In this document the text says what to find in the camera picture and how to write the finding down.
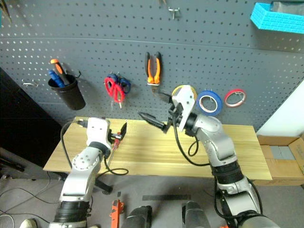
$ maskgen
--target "wooden table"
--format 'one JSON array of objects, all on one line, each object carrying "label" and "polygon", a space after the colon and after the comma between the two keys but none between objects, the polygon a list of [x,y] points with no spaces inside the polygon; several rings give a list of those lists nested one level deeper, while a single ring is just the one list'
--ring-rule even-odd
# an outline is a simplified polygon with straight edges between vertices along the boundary
[{"label": "wooden table", "polygon": [[[126,121],[109,120],[113,133],[118,132]],[[110,168],[127,168],[131,175],[212,177],[209,166],[197,167],[185,160],[177,147],[172,127],[167,134],[164,134],[160,129],[142,120],[127,120],[127,122],[127,134],[118,150],[114,152]],[[272,180],[253,127],[224,125],[224,130],[235,144],[238,162],[243,173],[254,180]],[[187,153],[194,138],[185,135],[184,132],[179,133],[179,138]],[[86,128],[72,123],[64,135],[64,140],[67,152],[72,159],[86,147]],[[201,143],[198,153],[191,159],[197,163],[208,162]],[[104,165],[101,164],[100,172],[104,172]],[[54,150],[44,170],[70,171],[61,143]]]}]

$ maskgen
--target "yellow tape roll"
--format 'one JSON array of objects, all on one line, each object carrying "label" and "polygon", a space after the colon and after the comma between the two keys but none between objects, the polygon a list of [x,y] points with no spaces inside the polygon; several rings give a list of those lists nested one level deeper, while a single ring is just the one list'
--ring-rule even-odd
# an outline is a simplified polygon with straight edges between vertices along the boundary
[{"label": "yellow tape roll", "polygon": [[[174,96],[183,86],[185,86],[185,85],[179,85],[178,87],[176,87],[175,89],[173,89],[171,95]],[[194,99],[196,100],[196,98],[198,97],[198,94],[196,93],[195,89],[192,86],[190,86],[190,87],[191,87],[191,90],[192,90],[192,92],[194,94]]]}]

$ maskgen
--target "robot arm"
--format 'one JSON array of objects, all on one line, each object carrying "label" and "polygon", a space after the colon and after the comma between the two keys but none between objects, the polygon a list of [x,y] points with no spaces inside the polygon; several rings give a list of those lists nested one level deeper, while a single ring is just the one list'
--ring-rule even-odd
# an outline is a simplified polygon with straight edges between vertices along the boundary
[{"label": "robot arm", "polygon": [[195,104],[194,94],[189,85],[183,86],[172,98],[171,115],[167,125],[154,116],[140,113],[148,123],[161,128],[164,133],[171,125],[189,136],[196,136],[202,142],[209,158],[215,189],[221,194],[220,202],[223,214],[216,206],[216,212],[226,220],[230,228],[279,228],[270,219],[262,215],[262,205],[253,184],[242,174],[235,153],[234,144],[215,117],[192,113]]},{"label": "robot arm", "polygon": [[122,140],[126,132],[111,134],[110,122],[105,119],[89,118],[87,122],[87,147],[72,161],[72,170],[65,180],[59,198],[54,222],[49,228],[86,228],[89,201],[100,170],[100,162],[110,155],[111,137]]}]

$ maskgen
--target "gray pegboard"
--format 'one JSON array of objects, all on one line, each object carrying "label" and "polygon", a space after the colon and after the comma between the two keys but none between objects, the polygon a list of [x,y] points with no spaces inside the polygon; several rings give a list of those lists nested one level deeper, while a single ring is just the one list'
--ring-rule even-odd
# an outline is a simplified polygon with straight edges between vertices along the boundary
[{"label": "gray pegboard", "polygon": [[[22,79],[37,81],[25,91],[60,123],[75,115],[139,119],[138,111],[166,120],[168,105],[146,84],[146,51],[162,54],[165,91],[190,84],[223,98],[243,88],[246,103],[224,107],[218,118],[256,130],[304,77],[303,36],[256,29],[249,19],[253,1],[168,2],[181,9],[175,21],[156,0],[7,2],[13,24],[2,18],[0,66],[21,86]],[[84,109],[69,110],[48,87],[51,58],[82,72]],[[132,82],[122,110],[111,107],[103,85],[110,71]]]}]

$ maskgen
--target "tape roll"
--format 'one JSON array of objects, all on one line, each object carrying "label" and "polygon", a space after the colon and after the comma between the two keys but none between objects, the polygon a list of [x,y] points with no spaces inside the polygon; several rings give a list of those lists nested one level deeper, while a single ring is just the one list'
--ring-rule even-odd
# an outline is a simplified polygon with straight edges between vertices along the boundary
[{"label": "tape roll", "polygon": [[[213,110],[209,110],[206,107],[204,107],[203,104],[203,99],[205,97],[210,98],[211,100],[213,100],[213,102],[215,102],[215,109]],[[223,102],[220,99],[219,95],[217,93],[214,93],[213,91],[210,90],[205,90],[203,92],[201,92],[198,95],[198,98],[196,100],[196,106],[198,107],[198,109],[200,109],[205,115],[211,115],[211,116],[216,116],[220,113],[220,111],[223,108]]]},{"label": "tape roll", "polygon": [[[239,102],[236,102],[234,104],[229,104],[227,102],[228,98],[233,95],[233,94],[243,94],[243,97],[241,97],[241,100]],[[246,93],[244,90],[242,89],[233,89],[233,90],[230,90],[226,95],[225,95],[225,98],[224,98],[224,102],[225,102],[225,105],[229,108],[235,108],[235,107],[239,107],[240,105],[242,105],[246,100]]]},{"label": "tape roll", "polygon": [[[176,87],[175,89],[173,89],[171,95],[174,96],[183,86],[186,86],[186,85],[179,85],[178,87]],[[193,88],[192,86],[190,86],[190,87],[191,87],[191,90],[192,90],[192,92],[194,94],[194,100],[196,100],[196,98],[198,97],[198,94],[197,94],[195,88]]]}]

